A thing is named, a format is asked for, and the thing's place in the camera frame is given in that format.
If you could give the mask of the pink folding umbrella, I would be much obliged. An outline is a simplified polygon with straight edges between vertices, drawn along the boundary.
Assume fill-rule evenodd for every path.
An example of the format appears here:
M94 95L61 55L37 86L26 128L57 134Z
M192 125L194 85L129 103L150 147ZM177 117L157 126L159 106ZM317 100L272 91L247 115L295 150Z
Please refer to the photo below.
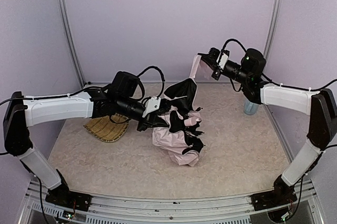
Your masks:
M200 159L204 147L198 130L202 122L202 107L195 107L197 83L195 76L199 68L206 68L201 55L194 56L190 75L187 79L172 84L164 91L164 101L171 108L160 115L168 127L156 127L152 130L152 144L167 151L171 161L179 166L193 167Z

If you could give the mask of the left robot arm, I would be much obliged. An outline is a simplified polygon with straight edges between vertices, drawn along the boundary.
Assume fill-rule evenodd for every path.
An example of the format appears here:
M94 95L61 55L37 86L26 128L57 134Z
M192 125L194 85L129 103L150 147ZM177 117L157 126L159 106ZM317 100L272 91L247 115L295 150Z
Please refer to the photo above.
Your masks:
M144 90L138 76L118 72L104 87L86 87L72 94L58 96L23 96L14 92L6 100L8 107L3 120L5 150L17 157L48 189L45 200L74 211L88 211L91 195L70 191L63 175L53 168L34 146L29 127L72 118L111 118L115 114L138 122L137 130L168 127L159 116L171 108L160 96L148 101L133 97L137 88Z

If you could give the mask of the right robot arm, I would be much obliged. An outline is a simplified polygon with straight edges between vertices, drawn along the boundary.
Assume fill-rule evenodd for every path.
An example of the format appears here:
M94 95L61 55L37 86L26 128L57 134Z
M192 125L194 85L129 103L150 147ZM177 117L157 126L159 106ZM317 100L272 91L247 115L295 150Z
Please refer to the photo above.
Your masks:
M296 89L263 81L266 60L256 49L246 50L240 64L229 59L229 51L211 48L200 54L201 60L220 76L241 84L244 96L255 104L279 106L310 116L307 140L290 165L279 175L273 189L251 196L256 211L286 205L297 200L295 184L311 171L336 135L336 102L333 92L324 88L318 91Z

